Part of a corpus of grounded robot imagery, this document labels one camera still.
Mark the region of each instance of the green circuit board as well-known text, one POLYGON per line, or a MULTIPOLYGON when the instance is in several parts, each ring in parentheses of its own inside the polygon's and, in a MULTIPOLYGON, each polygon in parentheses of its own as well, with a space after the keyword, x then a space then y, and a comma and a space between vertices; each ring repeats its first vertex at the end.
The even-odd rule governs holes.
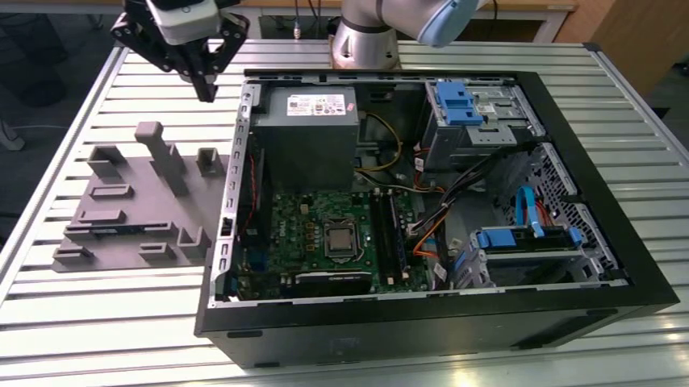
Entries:
MULTIPOLYGON (((396 197, 398 221, 414 221, 412 197, 396 197)), ((381 281, 376 237, 372 230, 370 197, 368 193, 310 193, 274 195, 271 245, 267 251, 267 273, 294 273, 320 270, 364 271, 373 274, 372 293, 398 293, 428 290, 424 264, 409 267, 409 278, 397 284, 381 281), (326 247, 326 232, 332 228, 354 230, 356 256, 333 258, 326 247)), ((275 280, 263 283, 258 298, 275 298, 275 280)))

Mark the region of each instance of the slotted metal table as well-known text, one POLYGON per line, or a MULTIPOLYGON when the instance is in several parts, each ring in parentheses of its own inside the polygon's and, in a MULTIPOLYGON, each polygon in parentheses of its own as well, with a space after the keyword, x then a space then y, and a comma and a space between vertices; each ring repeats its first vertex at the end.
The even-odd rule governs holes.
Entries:
POLYGON ((689 381, 689 161, 607 57, 581 45, 401 43, 406 69, 537 71, 683 300, 563 347, 528 352, 239 369, 193 334, 203 268, 55 273, 54 249, 93 171, 94 145, 126 156, 139 121, 161 121, 182 154, 230 150, 242 71, 329 67, 326 42, 249 42, 201 103, 177 74, 114 48, 0 255, 0 386, 684 385, 689 381))

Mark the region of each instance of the ram slot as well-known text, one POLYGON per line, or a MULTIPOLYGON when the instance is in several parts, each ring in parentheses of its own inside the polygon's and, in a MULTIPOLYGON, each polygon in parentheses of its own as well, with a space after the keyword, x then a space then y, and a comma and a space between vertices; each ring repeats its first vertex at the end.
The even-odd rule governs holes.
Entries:
POLYGON ((386 193, 370 195, 370 218, 381 283, 396 285, 404 278, 406 256, 402 229, 392 195, 386 193))

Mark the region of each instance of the sticker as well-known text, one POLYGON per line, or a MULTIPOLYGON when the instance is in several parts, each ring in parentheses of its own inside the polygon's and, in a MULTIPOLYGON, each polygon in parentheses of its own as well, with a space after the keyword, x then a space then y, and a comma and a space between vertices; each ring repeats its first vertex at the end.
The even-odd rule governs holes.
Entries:
POLYGON ((414 168, 417 171, 424 172, 424 159, 418 157, 414 158, 414 168))
POLYGON ((287 99, 287 116, 346 114, 345 94, 294 94, 287 99))
POLYGON ((480 113, 485 114, 485 113, 496 113, 496 108, 493 107, 493 104, 488 104, 488 105, 478 105, 476 107, 476 109, 478 110, 480 113))
POLYGON ((436 266, 433 267, 433 272, 445 281, 445 279, 448 278, 448 270, 437 262, 436 262, 436 266))

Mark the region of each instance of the open computer tower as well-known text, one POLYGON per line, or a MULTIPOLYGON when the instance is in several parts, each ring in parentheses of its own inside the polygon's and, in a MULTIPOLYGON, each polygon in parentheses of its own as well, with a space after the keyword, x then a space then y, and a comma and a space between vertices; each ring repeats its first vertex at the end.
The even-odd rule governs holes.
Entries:
POLYGON ((246 75, 197 321, 242 367, 555 347, 677 303, 537 74, 246 75))

